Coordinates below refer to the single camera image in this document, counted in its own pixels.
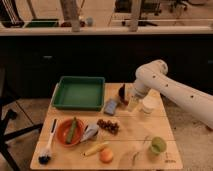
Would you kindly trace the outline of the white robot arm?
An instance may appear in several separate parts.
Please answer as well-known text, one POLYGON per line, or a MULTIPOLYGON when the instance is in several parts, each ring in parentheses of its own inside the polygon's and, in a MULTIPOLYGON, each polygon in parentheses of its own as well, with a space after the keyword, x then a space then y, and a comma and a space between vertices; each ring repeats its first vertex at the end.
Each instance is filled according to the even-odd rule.
POLYGON ((174 81, 166 76, 167 73, 168 66, 163 60, 141 65, 135 72, 131 95, 143 99, 154 89, 213 129, 213 95, 174 81))

